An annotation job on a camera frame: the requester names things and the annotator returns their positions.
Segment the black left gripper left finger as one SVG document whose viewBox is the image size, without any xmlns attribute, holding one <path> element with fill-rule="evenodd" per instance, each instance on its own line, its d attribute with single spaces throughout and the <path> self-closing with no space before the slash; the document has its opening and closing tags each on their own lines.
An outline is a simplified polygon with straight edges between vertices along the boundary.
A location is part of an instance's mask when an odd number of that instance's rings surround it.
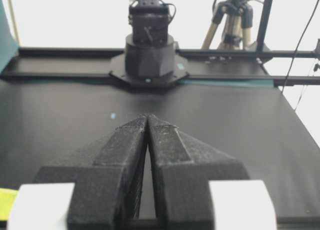
<svg viewBox="0 0 320 230">
<path fill-rule="evenodd" d="M 36 184 L 74 183 L 67 229 L 114 230 L 117 221 L 139 217 L 147 128 L 140 115 L 38 170 Z"/>
</svg>

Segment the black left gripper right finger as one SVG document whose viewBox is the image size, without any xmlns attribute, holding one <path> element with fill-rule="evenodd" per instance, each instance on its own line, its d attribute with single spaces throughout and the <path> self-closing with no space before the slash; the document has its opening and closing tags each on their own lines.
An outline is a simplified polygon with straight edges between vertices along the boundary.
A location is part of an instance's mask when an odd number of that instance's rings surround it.
<svg viewBox="0 0 320 230">
<path fill-rule="evenodd" d="M 212 230 L 209 181 L 248 180 L 245 165 L 227 153 L 148 116 L 155 214 L 168 230 Z"/>
</svg>

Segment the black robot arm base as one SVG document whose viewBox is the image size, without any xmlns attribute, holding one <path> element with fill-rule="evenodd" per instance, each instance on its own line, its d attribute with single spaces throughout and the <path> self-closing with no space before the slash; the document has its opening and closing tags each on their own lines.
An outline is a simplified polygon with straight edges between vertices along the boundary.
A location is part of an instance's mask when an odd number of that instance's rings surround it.
<svg viewBox="0 0 320 230">
<path fill-rule="evenodd" d="M 129 0 L 132 33 L 124 53 L 111 59 L 109 74 L 135 87 L 167 87 L 188 77 L 188 60 L 176 52 L 168 33 L 175 17 L 163 0 Z"/>
</svg>

